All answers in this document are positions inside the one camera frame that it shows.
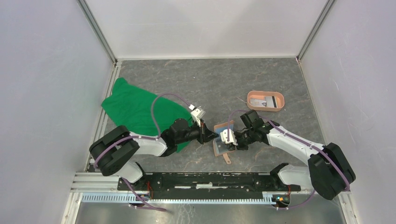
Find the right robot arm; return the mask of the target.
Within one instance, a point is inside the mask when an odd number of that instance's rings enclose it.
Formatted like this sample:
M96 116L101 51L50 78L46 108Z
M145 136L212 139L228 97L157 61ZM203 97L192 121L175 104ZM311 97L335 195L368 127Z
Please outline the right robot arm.
M245 111L240 118L245 125L241 131L233 131L227 124L220 132L225 145L235 150L247 150L251 144L264 143L304 163L302 167L288 163L276 167L269 181L273 189L297 185L302 189L312 189L327 200L350 190L356 175L337 144L324 145L304 139L255 110Z

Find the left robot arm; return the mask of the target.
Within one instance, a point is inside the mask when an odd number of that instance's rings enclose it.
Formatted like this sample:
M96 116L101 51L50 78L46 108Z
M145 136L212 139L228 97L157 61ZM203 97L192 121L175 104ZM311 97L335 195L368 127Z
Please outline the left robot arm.
M135 190L141 190L146 186L147 178L140 165L132 161L134 155L166 157L175 153L183 143L196 140L204 144L218 136L201 119L191 125L185 119L176 119L159 137L138 135L121 125L94 142L89 152L94 167L103 176L117 175L126 179Z

